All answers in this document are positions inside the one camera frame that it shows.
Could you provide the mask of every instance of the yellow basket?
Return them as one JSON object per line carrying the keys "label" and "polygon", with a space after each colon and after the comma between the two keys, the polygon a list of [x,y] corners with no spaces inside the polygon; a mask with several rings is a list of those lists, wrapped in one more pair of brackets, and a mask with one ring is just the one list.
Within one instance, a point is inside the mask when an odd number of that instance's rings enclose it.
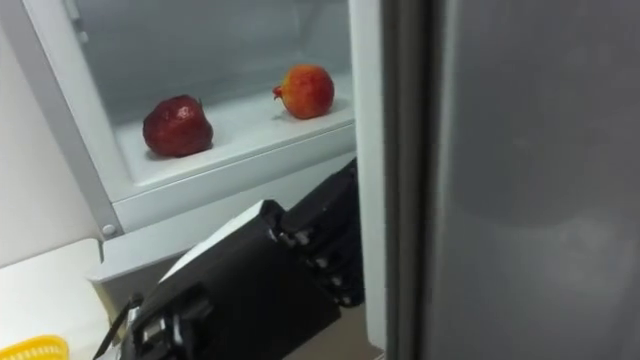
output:
{"label": "yellow basket", "polygon": [[38,336],[0,350],[0,360],[69,360],[69,348],[61,337]]}

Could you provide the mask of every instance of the stainless steel door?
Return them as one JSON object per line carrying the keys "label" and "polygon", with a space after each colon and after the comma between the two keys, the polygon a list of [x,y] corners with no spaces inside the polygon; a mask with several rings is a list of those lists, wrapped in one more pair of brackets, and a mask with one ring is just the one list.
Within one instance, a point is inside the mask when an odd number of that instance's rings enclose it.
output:
{"label": "stainless steel door", "polygon": [[445,3],[431,358],[637,359],[640,5]]}

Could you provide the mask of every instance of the refrigerator shelf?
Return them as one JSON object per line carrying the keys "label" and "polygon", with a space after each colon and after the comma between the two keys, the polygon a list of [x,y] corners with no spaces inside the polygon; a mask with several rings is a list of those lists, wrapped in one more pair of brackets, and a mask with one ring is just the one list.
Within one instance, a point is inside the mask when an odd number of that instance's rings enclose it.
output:
{"label": "refrigerator shelf", "polygon": [[289,115],[270,91],[205,102],[214,129],[213,147],[184,158],[153,154],[139,119],[116,124],[115,137],[137,191],[148,191],[352,124],[351,74],[337,74],[333,80],[336,96],[330,113],[306,121]]}

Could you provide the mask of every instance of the white wall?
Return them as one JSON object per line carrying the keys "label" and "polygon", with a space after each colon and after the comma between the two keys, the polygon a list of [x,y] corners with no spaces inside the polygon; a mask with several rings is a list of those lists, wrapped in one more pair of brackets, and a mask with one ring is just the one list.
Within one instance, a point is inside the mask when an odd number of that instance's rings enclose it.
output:
{"label": "white wall", "polygon": [[0,28],[0,267],[97,233]]}

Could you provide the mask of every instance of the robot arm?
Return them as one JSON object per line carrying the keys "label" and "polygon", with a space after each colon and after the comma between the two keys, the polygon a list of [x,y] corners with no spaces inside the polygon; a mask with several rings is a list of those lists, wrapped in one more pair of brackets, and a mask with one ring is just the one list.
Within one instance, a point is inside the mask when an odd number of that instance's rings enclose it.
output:
{"label": "robot arm", "polygon": [[354,159],[289,211],[261,201],[196,245],[95,358],[282,359],[363,301]]}

